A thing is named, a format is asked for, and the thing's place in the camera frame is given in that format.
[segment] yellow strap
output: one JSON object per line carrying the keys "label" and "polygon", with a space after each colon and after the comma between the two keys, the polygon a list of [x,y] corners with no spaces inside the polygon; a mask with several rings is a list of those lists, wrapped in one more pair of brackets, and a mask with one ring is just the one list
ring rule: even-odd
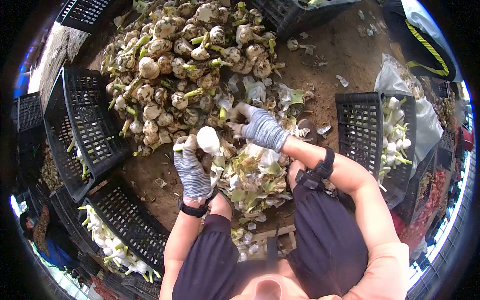
{"label": "yellow strap", "polygon": [[413,33],[413,35],[417,38],[417,40],[419,40],[427,48],[427,50],[430,51],[430,53],[438,60],[438,62],[442,65],[442,67],[444,69],[443,70],[435,70],[433,68],[424,66],[424,65],[422,65],[422,64],[420,64],[420,63],[418,63],[414,60],[407,63],[407,66],[409,68],[423,67],[423,68],[429,70],[430,72],[438,74],[440,76],[448,76],[450,74],[450,71],[448,70],[448,67],[445,64],[445,61],[442,59],[440,54],[438,54],[438,52],[417,32],[415,27],[413,27],[413,25],[410,24],[410,22],[408,20],[405,20],[405,22],[407,22],[408,28]]}

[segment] white plastic bag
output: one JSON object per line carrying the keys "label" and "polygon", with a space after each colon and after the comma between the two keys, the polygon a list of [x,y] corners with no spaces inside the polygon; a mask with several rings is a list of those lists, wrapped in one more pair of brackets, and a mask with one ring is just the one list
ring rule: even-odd
{"label": "white plastic bag", "polygon": [[406,82],[402,80],[399,68],[403,68],[400,62],[398,62],[393,56],[388,54],[382,54],[383,67],[380,73],[378,73],[377,80],[375,81],[374,92],[381,91],[402,91],[411,93]]}
{"label": "white plastic bag", "polygon": [[416,110],[417,140],[415,142],[415,158],[413,160],[410,178],[415,175],[417,165],[425,159],[433,146],[440,141],[444,133],[432,104],[428,102],[426,98],[422,98],[416,102]]}

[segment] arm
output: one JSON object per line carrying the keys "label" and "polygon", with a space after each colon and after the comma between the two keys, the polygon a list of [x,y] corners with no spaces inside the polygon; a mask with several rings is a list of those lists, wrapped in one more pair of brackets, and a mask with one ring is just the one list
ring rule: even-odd
{"label": "arm", "polygon": [[[324,148],[289,136],[266,110],[239,103],[232,112],[232,120],[236,119],[235,114],[242,114],[249,120],[248,125],[227,123],[237,136],[252,140],[261,147],[281,151],[309,168],[325,159]],[[362,166],[339,154],[335,155],[333,169],[330,181],[353,198],[357,223],[367,248],[371,250],[380,244],[399,242],[375,178]]]}
{"label": "arm", "polygon": [[[210,189],[210,175],[206,174],[196,157],[197,140],[194,135],[181,137],[177,144],[185,143],[183,151],[174,153],[175,168],[183,184],[183,202],[199,208],[205,203]],[[160,300],[172,299],[173,288],[183,262],[198,237],[202,219],[179,212],[177,221],[165,245],[165,274],[160,290]]]}
{"label": "arm", "polygon": [[[308,168],[315,168],[325,159],[326,150],[289,136],[281,150],[298,159]],[[356,206],[356,220],[368,250],[382,244],[400,242],[388,207],[375,178],[361,165],[335,154],[333,173],[329,180],[349,194]]]}
{"label": "arm", "polygon": [[43,252],[47,257],[50,257],[50,252],[48,251],[47,241],[45,236],[47,234],[48,224],[50,223],[50,213],[48,212],[47,206],[43,206],[42,215],[38,220],[38,223],[33,228],[33,240],[37,248]]}
{"label": "arm", "polygon": [[[187,204],[191,207],[200,207],[200,204]],[[165,274],[163,275],[160,300],[172,299],[173,287],[177,281],[183,262],[198,237],[201,218],[179,213],[177,221],[165,245]]]}

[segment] hand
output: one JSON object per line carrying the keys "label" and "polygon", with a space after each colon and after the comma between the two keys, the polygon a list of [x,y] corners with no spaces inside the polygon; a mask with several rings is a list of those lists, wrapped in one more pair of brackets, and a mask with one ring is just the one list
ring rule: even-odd
{"label": "hand", "polygon": [[280,153],[289,133],[278,125],[268,111],[246,103],[239,103],[234,110],[247,117],[249,121],[248,125],[227,123],[237,136],[252,140],[254,144],[260,147]]}
{"label": "hand", "polygon": [[198,161],[197,137],[193,134],[179,138],[176,144],[185,143],[183,151],[175,151],[173,162],[183,184],[183,200],[187,203],[200,203],[210,194],[210,175],[206,174]]}

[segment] thigh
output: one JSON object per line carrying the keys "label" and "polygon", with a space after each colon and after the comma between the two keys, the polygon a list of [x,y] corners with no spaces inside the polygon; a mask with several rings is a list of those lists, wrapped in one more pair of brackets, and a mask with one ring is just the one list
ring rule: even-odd
{"label": "thigh", "polygon": [[230,221],[209,215],[180,269],[172,299],[231,299],[265,270],[263,261],[237,263],[239,251],[230,237]]}
{"label": "thigh", "polygon": [[363,277],[368,250],[354,218],[324,192],[296,186],[297,249],[288,254],[310,298],[345,295]]}

